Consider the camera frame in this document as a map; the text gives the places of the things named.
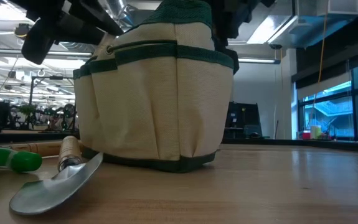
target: window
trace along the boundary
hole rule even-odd
[[[332,88],[329,88],[327,90],[324,90],[324,91],[321,91],[321,92],[317,93],[316,99],[322,98],[322,97],[325,97],[325,96],[335,95],[337,93],[343,93],[345,91],[350,91],[351,87],[352,87],[352,82],[351,81],[342,83],[340,85],[334,86]],[[307,96],[307,97],[303,98],[303,101],[308,101],[308,100],[313,100],[313,99],[314,99],[314,95],[310,95],[310,96]]]
[[[298,104],[300,131],[318,125],[323,133],[330,136],[358,141],[358,67],[347,74],[351,74],[350,77],[335,77],[330,82],[325,81],[324,85],[310,85],[302,89],[303,95],[300,94]],[[309,95],[313,90],[320,91],[316,99],[314,95]]]
[[[354,137],[353,103],[351,97],[327,100],[304,106],[304,127],[321,126],[323,133],[331,136]]]

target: yellow cable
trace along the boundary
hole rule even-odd
[[[283,75],[283,48],[280,49],[280,64],[281,64],[281,100],[284,105],[285,102],[284,100],[284,75]],[[283,134],[284,134],[284,139],[285,139],[285,107],[283,106]]]
[[[329,5],[329,1],[327,1],[327,8],[326,8],[326,15],[324,17],[324,30],[323,30],[323,44],[321,46],[321,57],[320,57],[320,71],[319,71],[319,75],[318,75],[318,82],[317,82],[317,86],[320,84],[321,82],[321,75],[323,74],[323,58],[324,58],[324,46],[326,43],[326,31],[327,31],[327,17],[328,17],[328,5]],[[311,119],[309,119],[309,123],[306,126],[306,129],[310,126],[310,122],[313,118],[313,114],[314,114],[314,106],[316,106],[316,98],[317,98],[317,93],[318,93],[318,88],[314,94],[314,99],[313,99],[313,107],[311,108]]]

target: bag pocket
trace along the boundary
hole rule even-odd
[[[81,141],[86,147],[99,149],[104,145],[104,139],[100,138],[101,123],[88,66],[74,70],[73,79]]]
[[[217,150],[232,91],[232,68],[232,59],[220,52],[177,46],[182,156],[204,156]]]
[[[179,159],[175,44],[111,50],[90,63],[105,152],[132,159]]]

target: metal trowel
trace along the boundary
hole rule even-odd
[[[66,137],[59,155],[60,172],[51,179],[24,184],[11,199],[11,210],[20,215],[36,215],[60,205],[86,183],[102,161],[103,154],[99,153],[81,164],[78,140]]]

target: wooden table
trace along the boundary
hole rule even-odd
[[[221,146],[188,174],[102,164],[66,203],[22,217],[9,201],[24,182],[56,174],[0,170],[0,223],[358,223],[358,153],[298,146]]]

